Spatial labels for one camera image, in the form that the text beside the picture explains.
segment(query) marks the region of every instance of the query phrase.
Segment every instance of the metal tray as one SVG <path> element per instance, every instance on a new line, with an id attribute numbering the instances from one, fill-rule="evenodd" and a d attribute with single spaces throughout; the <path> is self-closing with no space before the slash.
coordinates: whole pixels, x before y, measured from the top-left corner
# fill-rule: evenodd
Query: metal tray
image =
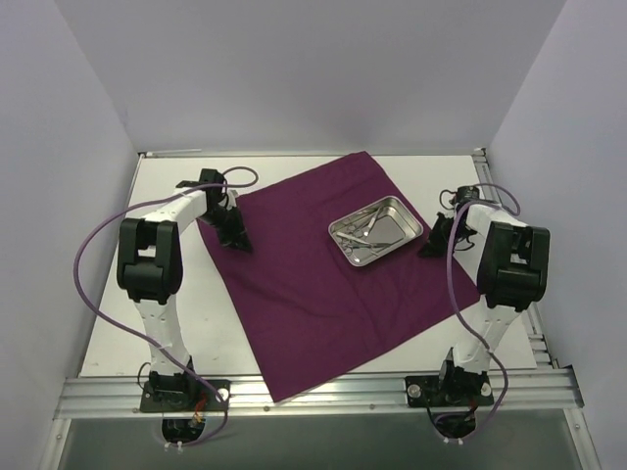
<path id="1" fill-rule="evenodd" d="M 422 235 L 422 225 L 395 196 L 387 196 L 329 225 L 329 235 L 353 266 L 366 266 Z"/>

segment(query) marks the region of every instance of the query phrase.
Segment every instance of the gray wall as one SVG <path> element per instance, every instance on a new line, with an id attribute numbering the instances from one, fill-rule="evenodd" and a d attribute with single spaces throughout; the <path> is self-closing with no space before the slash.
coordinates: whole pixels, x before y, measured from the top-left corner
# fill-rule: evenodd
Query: gray wall
<path id="1" fill-rule="evenodd" d="M 57 0 L 139 150 L 468 151 L 564 0 Z"/>
<path id="2" fill-rule="evenodd" d="M 568 0 L 490 149 L 525 220 L 552 230 L 542 314 L 606 469 L 627 461 L 626 19 L 624 0 Z"/>
<path id="3" fill-rule="evenodd" d="M 136 156 L 52 0 L 0 2 L 0 65 L 0 468 L 31 470 L 93 316 L 73 254 L 124 203 Z M 84 265 L 94 298 L 112 235 Z"/>

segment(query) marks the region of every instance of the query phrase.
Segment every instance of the purple cloth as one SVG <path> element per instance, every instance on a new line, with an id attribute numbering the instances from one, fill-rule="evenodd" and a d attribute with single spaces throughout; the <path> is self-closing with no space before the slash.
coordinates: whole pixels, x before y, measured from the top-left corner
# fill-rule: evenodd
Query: purple cloth
<path id="1" fill-rule="evenodd" d="M 425 233 L 364 267 L 353 267 L 328 234 L 332 221 L 394 195 Z M 238 198 L 255 252 L 219 245 L 200 230 L 274 401 L 342 375 L 453 314 L 442 259 L 416 256 L 428 226 L 366 152 Z M 479 301 L 455 263 L 458 302 Z"/>

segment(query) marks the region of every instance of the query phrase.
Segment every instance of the fabric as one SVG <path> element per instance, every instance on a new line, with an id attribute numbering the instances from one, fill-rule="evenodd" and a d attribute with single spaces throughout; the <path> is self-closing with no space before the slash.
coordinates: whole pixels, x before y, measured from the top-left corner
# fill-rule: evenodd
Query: fabric
<path id="1" fill-rule="evenodd" d="M 351 266 L 329 224 L 394 195 L 420 220 L 416 241 Z M 199 223 L 274 401 L 292 397 L 397 347 L 453 314 L 443 259 L 422 259 L 428 226 L 366 152 L 243 195 L 252 254 L 219 245 Z M 461 308 L 479 301 L 455 263 Z"/>

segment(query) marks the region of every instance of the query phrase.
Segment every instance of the white table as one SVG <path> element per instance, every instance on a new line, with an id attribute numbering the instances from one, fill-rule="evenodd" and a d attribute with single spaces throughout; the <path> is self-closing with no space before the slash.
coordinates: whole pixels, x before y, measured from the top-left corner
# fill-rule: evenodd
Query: white table
<path id="1" fill-rule="evenodd" d="M 440 210 L 438 196 L 442 189 L 456 189 L 463 184 L 479 182 L 471 156 L 389 156 L 376 159 L 429 225 L 433 224 Z M 260 181 L 254 188 L 240 190 L 240 193 L 245 193 L 331 160 L 333 157 L 315 156 L 145 159 L 139 167 L 130 202 L 134 204 L 168 196 L 179 181 L 196 179 L 204 167 L 218 170 L 234 165 L 253 167 L 259 173 Z M 250 180 L 250 174 L 234 171 L 228 178 L 232 183 L 244 183 Z M 133 215 L 150 210 L 137 211 Z M 477 244 L 469 252 L 456 254 L 473 279 L 482 248 L 482 244 Z M 183 340 L 194 358 L 196 370 L 205 375 L 259 374 L 232 301 L 196 224 L 192 224 L 181 236 L 181 249 L 184 279 L 177 296 L 178 314 Z M 139 313 L 126 292 L 118 287 L 115 263 L 109 272 L 100 307 L 114 319 L 143 331 Z M 473 305 L 463 314 L 474 308 L 481 308 L 481 305 Z M 454 317 L 448 318 L 355 371 L 437 371 L 447 351 L 461 334 L 466 333 L 459 322 Z M 512 323 L 496 353 L 507 369 L 536 367 L 521 318 Z M 143 341 L 97 319 L 80 376 L 134 376 L 139 366 L 149 360 L 148 346 Z"/>

